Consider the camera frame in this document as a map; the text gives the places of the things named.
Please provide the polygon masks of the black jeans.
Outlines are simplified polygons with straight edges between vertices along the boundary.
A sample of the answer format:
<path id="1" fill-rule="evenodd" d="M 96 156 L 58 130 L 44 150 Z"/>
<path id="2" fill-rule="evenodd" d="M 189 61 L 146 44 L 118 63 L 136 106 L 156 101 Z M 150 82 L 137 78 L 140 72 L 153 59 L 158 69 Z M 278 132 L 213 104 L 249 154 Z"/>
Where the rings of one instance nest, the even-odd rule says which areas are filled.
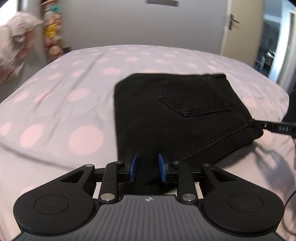
<path id="1" fill-rule="evenodd" d="M 224 74 L 133 74 L 114 89 L 118 158 L 136 157 L 129 194 L 159 195 L 158 155 L 199 170 L 217 164 L 263 134 Z"/>

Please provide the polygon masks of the hanging floral pink clothes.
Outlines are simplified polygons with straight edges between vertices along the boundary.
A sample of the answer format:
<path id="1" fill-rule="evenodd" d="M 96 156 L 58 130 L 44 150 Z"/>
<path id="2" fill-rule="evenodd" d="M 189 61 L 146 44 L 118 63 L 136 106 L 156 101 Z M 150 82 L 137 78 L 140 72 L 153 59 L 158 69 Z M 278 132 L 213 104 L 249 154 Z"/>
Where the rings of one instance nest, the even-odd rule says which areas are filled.
<path id="1" fill-rule="evenodd" d="M 36 28 L 42 24 L 36 16 L 19 11 L 1 26 L 1 83 L 19 75 L 36 39 Z"/>

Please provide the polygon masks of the pink polka dot bedsheet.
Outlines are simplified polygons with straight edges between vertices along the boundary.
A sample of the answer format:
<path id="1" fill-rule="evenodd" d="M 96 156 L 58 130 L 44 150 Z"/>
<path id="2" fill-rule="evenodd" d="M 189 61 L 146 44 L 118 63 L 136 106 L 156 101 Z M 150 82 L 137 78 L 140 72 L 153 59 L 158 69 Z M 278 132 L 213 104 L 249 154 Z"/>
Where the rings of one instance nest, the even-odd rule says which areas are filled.
<path id="1" fill-rule="evenodd" d="M 113 88 L 141 72 L 225 73 L 255 119 L 281 121 L 288 110 L 276 83 L 220 55 L 149 45 L 72 51 L 1 103 L 1 240 L 20 234 L 13 216 L 19 196 L 84 164 L 116 160 Z"/>

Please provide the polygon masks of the cream door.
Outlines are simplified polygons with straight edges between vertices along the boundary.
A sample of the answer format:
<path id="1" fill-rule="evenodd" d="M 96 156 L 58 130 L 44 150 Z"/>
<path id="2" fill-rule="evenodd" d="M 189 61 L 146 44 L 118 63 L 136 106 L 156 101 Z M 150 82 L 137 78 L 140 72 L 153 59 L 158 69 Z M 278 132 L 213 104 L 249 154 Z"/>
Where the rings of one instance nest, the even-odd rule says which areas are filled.
<path id="1" fill-rule="evenodd" d="M 229 15 L 239 21 L 238 28 L 228 29 Z M 227 1 L 226 22 L 220 55 L 255 65 L 263 29 L 264 1 Z"/>

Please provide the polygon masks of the grey wall vent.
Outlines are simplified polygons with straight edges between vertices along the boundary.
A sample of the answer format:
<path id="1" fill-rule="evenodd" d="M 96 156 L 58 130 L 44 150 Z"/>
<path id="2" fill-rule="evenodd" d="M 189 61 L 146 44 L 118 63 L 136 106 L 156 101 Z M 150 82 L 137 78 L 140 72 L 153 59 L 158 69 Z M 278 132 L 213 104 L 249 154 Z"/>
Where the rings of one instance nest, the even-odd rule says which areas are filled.
<path id="1" fill-rule="evenodd" d="M 147 4 L 158 4 L 163 6 L 174 6 L 174 7 L 179 6 L 179 1 L 175 1 L 175 0 L 146 0 L 145 2 Z"/>

